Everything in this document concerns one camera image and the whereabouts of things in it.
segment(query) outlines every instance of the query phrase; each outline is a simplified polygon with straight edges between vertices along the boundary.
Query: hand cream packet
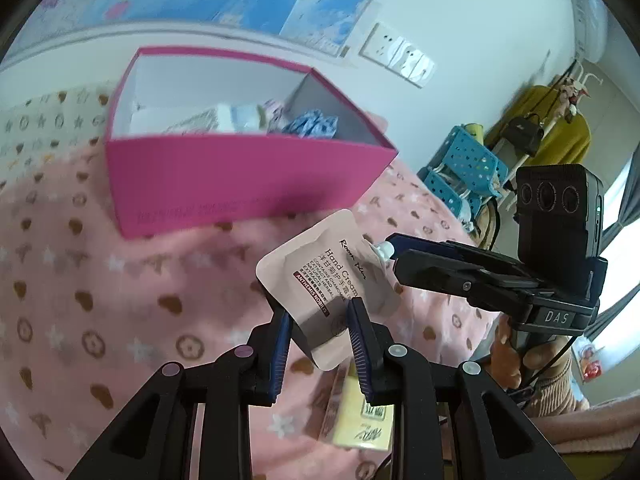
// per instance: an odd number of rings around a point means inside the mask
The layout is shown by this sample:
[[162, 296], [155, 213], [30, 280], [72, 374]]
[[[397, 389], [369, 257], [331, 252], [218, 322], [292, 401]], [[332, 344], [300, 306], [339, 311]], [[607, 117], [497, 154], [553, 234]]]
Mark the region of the hand cream packet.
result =
[[255, 269], [264, 288], [291, 314], [296, 344], [321, 370], [352, 355], [346, 307], [359, 296], [370, 314], [393, 312], [399, 297], [385, 263], [342, 209], [263, 257]]

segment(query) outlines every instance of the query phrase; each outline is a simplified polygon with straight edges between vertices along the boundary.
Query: pink blanket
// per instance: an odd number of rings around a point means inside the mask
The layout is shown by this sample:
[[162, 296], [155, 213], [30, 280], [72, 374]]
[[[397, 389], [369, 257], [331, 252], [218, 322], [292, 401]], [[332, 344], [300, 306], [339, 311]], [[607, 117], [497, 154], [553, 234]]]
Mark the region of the pink blanket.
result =
[[[36, 480], [64, 478], [164, 362], [213, 361], [268, 322], [256, 263], [324, 216], [125, 241], [103, 148], [92, 144], [0, 195], [0, 425]], [[353, 211], [370, 240], [398, 231], [470, 243], [397, 160]], [[396, 291], [401, 307], [386, 320], [393, 336], [435, 362], [468, 358], [494, 318], [459, 298]], [[250, 412], [254, 478], [372, 477], [384, 454], [316, 440], [332, 380], [292, 345], [277, 404]]]

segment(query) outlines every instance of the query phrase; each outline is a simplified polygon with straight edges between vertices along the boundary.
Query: camera lens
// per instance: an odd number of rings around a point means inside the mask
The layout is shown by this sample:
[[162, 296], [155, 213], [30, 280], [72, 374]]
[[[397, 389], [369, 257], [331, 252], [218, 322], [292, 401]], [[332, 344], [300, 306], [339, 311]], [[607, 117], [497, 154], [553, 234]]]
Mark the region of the camera lens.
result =
[[538, 205], [542, 211], [551, 211], [556, 205], [556, 188], [550, 182], [538, 186]]
[[568, 213], [575, 213], [578, 209], [580, 197], [574, 186], [565, 187], [562, 192], [562, 207]]
[[520, 198], [522, 199], [523, 204], [531, 202], [531, 199], [533, 198], [533, 191], [529, 184], [522, 186], [522, 189], [520, 190]]

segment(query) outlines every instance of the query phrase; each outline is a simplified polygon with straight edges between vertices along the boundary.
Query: wall socket panel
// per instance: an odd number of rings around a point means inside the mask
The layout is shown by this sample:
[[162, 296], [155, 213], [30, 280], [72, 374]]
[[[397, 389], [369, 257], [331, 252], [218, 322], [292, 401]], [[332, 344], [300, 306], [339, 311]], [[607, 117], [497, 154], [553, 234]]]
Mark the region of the wall socket panel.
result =
[[407, 38], [384, 23], [376, 23], [360, 55], [423, 88], [436, 68], [435, 63]]

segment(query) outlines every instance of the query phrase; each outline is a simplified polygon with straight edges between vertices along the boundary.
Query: metal screw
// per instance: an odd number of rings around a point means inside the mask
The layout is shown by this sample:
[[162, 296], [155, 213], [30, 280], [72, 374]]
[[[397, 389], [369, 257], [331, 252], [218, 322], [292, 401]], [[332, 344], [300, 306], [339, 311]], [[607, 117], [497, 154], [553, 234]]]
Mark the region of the metal screw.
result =
[[254, 354], [254, 349], [249, 345], [240, 345], [234, 350], [236, 357], [251, 357]]
[[167, 363], [162, 367], [162, 375], [165, 377], [173, 377], [180, 373], [180, 365], [178, 363]]
[[478, 375], [482, 368], [475, 361], [467, 361], [462, 365], [462, 369], [469, 375]]
[[389, 353], [393, 357], [404, 357], [406, 355], [406, 348], [402, 345], [391, 345], [389, 347]]

